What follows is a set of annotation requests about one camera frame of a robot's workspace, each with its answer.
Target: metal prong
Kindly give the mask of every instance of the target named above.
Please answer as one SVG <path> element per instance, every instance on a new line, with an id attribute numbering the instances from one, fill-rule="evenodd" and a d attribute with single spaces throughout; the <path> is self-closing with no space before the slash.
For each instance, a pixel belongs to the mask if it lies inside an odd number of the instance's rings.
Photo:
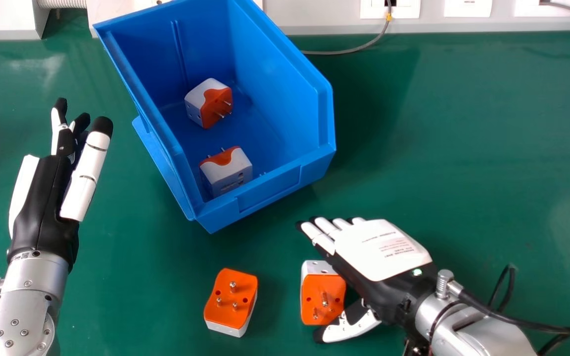
<path id="1" fill-rule="evenodd" d="M 323 292 L 321 294 L 321 299 L 323 300 L 323 307 L 328 307 L 329 306 L 329 300 L 327 299 L 327 294 L 325 292 Z"/>

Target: wall outlet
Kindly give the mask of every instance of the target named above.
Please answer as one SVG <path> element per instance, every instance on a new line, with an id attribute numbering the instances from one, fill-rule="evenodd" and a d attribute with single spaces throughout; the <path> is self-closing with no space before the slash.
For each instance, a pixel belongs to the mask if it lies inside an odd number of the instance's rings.
<path id="1" fill-rule="evenodd" d="M 559 4 L 569 5 L 570 0 L 551 0 Z M 516 0 L 514 3 L 515 17 L 568 17 L 570 11 L 560 7 L 541 5 L 540 0 Z"/>
<path id="2" fill-rule="evenodd" d="M 492 0 L 445 0 L 445 17 L 489 17 Z"/>
<path id="3" fill-rule="evenodd" d="M 421 0 L 396 0 L 396 4 L 391 7 L 393 18 L 419 18 Z M 360 0 L 360 18 L 385 18 L 386 12 L 385 0 Z"/>

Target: white wall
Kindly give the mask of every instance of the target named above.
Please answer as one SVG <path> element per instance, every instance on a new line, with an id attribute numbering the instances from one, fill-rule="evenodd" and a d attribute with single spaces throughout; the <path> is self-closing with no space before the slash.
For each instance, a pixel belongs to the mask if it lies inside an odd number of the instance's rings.
<path id="1" fill-rule="evenodd" d="M 263 0 L 263 9 L 286 34 L 379 32 L 383 20 L 360 20 L 360 0 Z M 493 0 L 489 18 L 445 18 L 443 0 L 422 0 L 419 19 L 394 19 L 389 32 L 570 30 L 570 17 L 514 17 L 514 0 Z"/>

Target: black fingertip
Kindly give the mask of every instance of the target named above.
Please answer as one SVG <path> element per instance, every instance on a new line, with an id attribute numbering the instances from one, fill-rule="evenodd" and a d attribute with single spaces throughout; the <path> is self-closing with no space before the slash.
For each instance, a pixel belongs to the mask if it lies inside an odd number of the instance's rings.
<path id="1" fill-rule="evenodd" d="M 98 133 L 103 133 L 111 138 L 111 135 L 113 134 L 113 122 L 108 117 L 99 116 L 95 118 L 90 131 L 97 131 Z"/>
<path id="2" fill-rule="evenodd" d="M 303 228 L 301 227 L 304 223 L 307 223 L 307 221 L 296 221 L 295 226 L 296 226 L 296 230 L 299 230 L 300 232 L 303 232 Z"/>
<path id="3" fill-rule="evenodd" d="M 59 97 L 54 104 L 54 108 L 58 111 L 59 117 L 61 119 L 61 124 L 66 124 L 65 114 L 67 113 L 67 99 L 64 97 Z"/>
<path id="4" fill-rule="evenodd" d="M 326 326 L 321 326 L 314 330 L 314 334 L 312 334 L 312 336 L 314 338 L 315 343 L 326 343 L 323 340 L 323 335 L 326 329 L 327 329 Z"/>
<path id="5" fill-rule="evenodd" d="M 79 115 L 79 117 L 77 117 L 76 119 L 74 119 L 74 122 L 76 123 L 74 125 L 74 137 L 79 137 L 79 135 L 85 131 L 86 128 L 88 128 L 89 123 L 91 122 L 91 117 L 89 116 L 88 113 L 82 113 L 81 115 Z"/>

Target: green table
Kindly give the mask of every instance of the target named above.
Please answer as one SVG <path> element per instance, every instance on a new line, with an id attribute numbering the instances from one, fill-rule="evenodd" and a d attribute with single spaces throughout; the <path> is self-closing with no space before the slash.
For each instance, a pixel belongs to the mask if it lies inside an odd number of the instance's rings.
<path id="1" fill-rule="evenodd" d="M 570 325 L 570 33 L 387 36 L 365 52 L 312 58 L 335 90 L 330 171 L 214 235 L 184 219 L 86 18 L 50 19 L 46 37 L 0 43 L 0 276 L 16 174 L 23 155 L 49 153 L 56 97 L 68 98 L 72 115 L 115 121 L 68 280 L 64 356 L 401 354 L 393 327 L 315 345 L 301 325 L 299 268 L 319 256 L 294 222 L 314 215 L 387 218 L 483 298 L 513 262 L 520 273 L 508 313 Z M 365 39 L 294 41 L 333 49 Z M 259 277 L 242 339 L 203 322 L 224 267 Z M 570 355 L 570 341 L 554 354 Z"/>

